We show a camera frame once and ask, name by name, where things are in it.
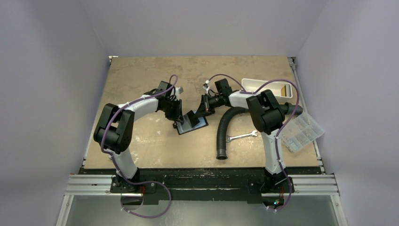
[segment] transparent compartment box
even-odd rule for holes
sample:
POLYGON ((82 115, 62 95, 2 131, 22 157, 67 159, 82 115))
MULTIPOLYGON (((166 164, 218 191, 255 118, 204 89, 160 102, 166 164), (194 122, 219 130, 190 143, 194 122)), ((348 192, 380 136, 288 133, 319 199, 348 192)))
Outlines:
POLYGON ((281 132, 281 140, 290 152, 298 152, 304 146, 324 134, 324 129, 306 112, 292 119, 281 132))

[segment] table top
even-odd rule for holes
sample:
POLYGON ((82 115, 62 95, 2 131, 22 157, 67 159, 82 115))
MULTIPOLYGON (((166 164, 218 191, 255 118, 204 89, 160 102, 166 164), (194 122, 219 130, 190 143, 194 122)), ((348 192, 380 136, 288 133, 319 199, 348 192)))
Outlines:
MULTIPOLYGON (((174 57, 115 57, 108 73, 103 96, 95 123, 107 103, 115 105, 139 98, 144 92, 157 88, 160 81, 168 81, 177 74, 176 86, 184 92, 183 114, 196 110, 204 94, 202 84, 217 73, 228 74, 241 81, 242 78, 271 80, 277 78, 295 82, 292 70, 285 56, 174 56, 174 57)), ((222 79, 216 77, 211 81, 222 79)), ((239 89, 229 80, 233 90, 239 89)), ((295 103, 294 92, 291 103, 295 103)), ((133 127, 130 153, 140 168, 217 168, 217 167, 262 167, 265 154, 262 137, 247 137, 227 144, 227 160, 216 159, 216 131, 220 118, 228 107, 216 108, 208 116, 208 126, 178 135, 173 122, 159 111, 145 115, 133 127)), ((227 134, 241 135, 255 130, 248 113, 238 115, 229 124, 227 134)), ((297 153, 291 153, 283 145, 283 157, 288 167, 318 166, 313 144, 297 153)), ((93 132, 88 145, 86 169, 114 168, 108 155, 100 151, 93 141, 93 132)))

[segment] silver wrench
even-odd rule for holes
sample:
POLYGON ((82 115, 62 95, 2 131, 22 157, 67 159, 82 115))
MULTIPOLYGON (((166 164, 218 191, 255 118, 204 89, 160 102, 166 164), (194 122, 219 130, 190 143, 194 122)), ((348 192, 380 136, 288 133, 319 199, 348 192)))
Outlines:
POLYGON ((226 136, 226 143, 230 143, 231 141, 235 140, 235 139, 240 139, 240 138, 244 138, 244 137, 257 137, 258 135, 256 134, 258 131, 254 130, 251 133, 247 133, 247 134, 243 134, 243 135, 238 135, 235 137, 231 137, 231 136, 226 136))

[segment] white plastic bin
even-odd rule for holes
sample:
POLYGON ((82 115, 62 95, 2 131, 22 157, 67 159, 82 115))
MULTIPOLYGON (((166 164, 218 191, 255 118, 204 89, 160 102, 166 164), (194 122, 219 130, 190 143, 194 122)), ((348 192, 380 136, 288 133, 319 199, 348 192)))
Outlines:
POLYGON ((291 152, 298 152, 324 134, 324 129, 306 112, 292 119, 281 132, 281 141, 291 152))
MULTIPOLYGON (((241 85, 248 92, 255 92, 265 82, 267 81, 257 80, 257 79, 242 79, 241 85)), ((279 102, 286 102, 292 98, 292 86, 288 82, 280 82, 280 81, 272 82, 267 86, 263 87, 259 92, 267 89, 270 89, 273 92, 274 96, 279 102)))

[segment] gray wall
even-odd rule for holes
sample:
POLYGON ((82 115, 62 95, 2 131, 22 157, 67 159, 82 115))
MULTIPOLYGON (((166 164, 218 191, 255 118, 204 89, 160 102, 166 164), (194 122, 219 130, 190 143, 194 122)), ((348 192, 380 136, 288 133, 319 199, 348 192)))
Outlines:
POLYGON ((296 56, 326 2, 82 0, 113 56, 296 56))
POLYGON ((0 21, 0 224, 54 225, 108 57, 78 0, 3 0, 0 21))
POLYGON ((395 0, 330 0, 297 57, 351 225, 399 222, 398 11, 395 0))

